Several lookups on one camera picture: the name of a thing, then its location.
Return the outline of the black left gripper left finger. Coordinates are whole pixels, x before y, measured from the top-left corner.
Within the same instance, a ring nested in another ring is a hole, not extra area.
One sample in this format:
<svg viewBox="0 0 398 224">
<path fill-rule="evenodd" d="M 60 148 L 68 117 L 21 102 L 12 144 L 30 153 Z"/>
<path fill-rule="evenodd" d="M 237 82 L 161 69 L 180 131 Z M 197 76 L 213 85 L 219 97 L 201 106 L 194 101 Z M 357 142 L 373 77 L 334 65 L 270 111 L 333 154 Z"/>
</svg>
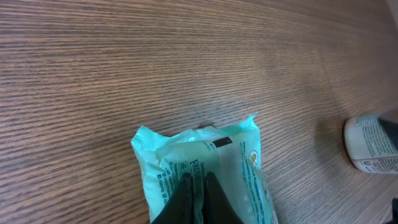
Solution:
<svg viewBox="0 0 398 224">
<path fill-rule="evenodd" d="M 184 174 L 170 200 L 152 224 L 194 223 L 193 177 Z"/>
</svg>

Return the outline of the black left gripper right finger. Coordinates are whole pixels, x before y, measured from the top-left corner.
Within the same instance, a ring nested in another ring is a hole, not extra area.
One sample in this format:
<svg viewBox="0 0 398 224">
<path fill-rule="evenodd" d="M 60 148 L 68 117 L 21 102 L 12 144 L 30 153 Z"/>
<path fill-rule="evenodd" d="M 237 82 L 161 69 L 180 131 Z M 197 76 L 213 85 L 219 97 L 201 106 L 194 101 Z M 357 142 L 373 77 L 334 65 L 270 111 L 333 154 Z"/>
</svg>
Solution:
<svg viewBox="0 0 398 224">
<path fill-rule="evenodd" d="M 204 224 L 243 224 L 213 172 L 208 172 L 204 179 L 203 193 Z"/>
</svg>

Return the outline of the teal wipes packet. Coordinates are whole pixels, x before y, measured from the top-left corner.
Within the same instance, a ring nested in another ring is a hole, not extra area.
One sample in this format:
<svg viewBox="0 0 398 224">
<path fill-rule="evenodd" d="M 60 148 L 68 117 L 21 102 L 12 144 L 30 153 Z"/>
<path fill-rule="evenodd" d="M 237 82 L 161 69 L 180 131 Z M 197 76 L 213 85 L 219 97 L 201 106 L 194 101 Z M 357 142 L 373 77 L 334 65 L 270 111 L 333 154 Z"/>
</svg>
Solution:
<svg viewBox="0 0 398 224">
<path fill-rule="evenodd" d="M 243 223 L 277 223 L 261 167 L 261 132 L 250 115 L 220 129 L 188 129 L 172 137 L 141 126 L 131 140 L 141 168 L 149 218 L 154 222 L 181 179 L 193 179 L 193 221 L 204 223 L 205 179 L 213 173 Z"/>
</svg>

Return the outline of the green lid jar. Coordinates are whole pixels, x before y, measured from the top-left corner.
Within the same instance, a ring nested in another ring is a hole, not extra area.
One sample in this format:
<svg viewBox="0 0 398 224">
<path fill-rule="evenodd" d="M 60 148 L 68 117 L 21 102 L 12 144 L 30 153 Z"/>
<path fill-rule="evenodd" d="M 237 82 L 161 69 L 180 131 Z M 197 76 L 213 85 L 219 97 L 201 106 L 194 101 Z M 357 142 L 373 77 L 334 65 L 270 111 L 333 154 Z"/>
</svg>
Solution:
<svg viewBox="0 0 398 224">
<path fill-rule="evenodd" d="M 376 114 L 352 117 L 343 125 L 343 147 L 363 172 L 397 174 L 397 141 L 391 137 Z"/>
</svg>

